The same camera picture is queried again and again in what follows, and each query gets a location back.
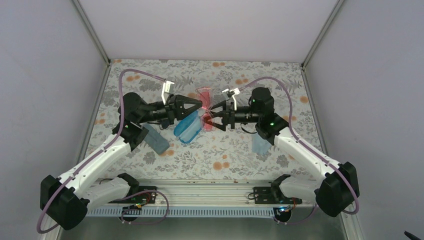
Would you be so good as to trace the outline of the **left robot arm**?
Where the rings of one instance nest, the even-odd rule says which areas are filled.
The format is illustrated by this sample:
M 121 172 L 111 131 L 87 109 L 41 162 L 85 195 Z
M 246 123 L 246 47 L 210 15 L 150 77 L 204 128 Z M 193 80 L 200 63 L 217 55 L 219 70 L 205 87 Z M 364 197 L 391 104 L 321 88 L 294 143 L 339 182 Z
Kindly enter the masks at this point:
M 94 186 L 94 182 L 117 160 L 136 149 L 149 130 L 142 126 L 151 121 L 181 121 L 202 107 L 202 102 L 180 94 L 171 94 L 165 102 L 145 102 L 129 92 L 120 99 L 119 122 L 107 139 L 87 158 L 58 177 L 46 176 L 40 184 L 42 211 L 37 232 L 44 216 L 49 216 L 64 230 L 76 227 L 93 209 L 113 201 L 134 202 L 139 197 L 139 182 L 127 173 Z

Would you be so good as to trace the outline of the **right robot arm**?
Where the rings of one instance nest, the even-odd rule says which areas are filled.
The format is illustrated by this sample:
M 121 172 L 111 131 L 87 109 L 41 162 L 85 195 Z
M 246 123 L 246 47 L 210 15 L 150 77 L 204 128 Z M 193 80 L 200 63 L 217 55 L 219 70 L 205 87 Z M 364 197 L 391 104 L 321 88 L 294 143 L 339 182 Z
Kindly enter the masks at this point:
M 336 217 L 347 212 L 347 207 L 356 204 L 359 192 L 356 168 L 349 162 L 340 163 L 320 152 L 305 141 L 290 123 L 275 112 L 275 100 L 266 87 L 254 88 L 247 106 L 238 106 L 234 101 L 222 101 L 212 108 L 203 119 L 206 125 L 225 131 L 236 124 L 255 124 L 256 133 L 272 146 L 293 156 L 313 176 L 313 180 L 302 180 L 283 174 L 271 183 L 270 195 L 274 202 L 300 199 L 316 204 L 325 214 Z

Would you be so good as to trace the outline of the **pink sunglasses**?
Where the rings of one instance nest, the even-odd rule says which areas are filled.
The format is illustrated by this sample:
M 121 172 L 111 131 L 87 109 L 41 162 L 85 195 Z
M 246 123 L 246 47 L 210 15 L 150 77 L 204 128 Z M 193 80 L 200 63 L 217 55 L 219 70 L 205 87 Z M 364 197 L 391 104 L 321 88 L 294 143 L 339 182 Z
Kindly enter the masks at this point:
M 211 119 L 211 107 L 213 106 L 213 100 L 211 97 L 212 89 L 210 87 L 200 87 L 196 89 L 199 100 L 202 101 L 202 109 L 204 113 L 201 116 L 202 128 L 206 132 L 213 131 L 214 127 L 205 122 L 205 120 Z

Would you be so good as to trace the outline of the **blue translucent glasses case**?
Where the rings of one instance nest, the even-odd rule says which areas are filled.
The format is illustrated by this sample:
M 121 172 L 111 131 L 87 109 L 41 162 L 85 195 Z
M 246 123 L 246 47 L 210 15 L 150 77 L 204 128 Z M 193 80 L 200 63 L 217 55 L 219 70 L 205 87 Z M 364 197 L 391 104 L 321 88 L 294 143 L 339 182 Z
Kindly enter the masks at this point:
M 201 130 L 202 123 L 199 112 L 196 110 L 176 125 L 173 134 L 178 137 L 181 143 L 189 144 Z

